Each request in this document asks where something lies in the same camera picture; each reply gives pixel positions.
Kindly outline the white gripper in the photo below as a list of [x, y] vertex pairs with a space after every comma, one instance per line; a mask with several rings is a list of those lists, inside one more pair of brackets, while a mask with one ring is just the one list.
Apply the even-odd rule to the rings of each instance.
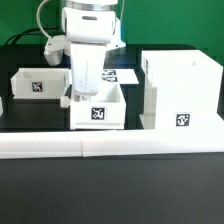
[[107, 44], [115, 30], [114, 11], [62, 10], [66, 39], [70, 47], [73, 92], [96, 96], [101, 83]]

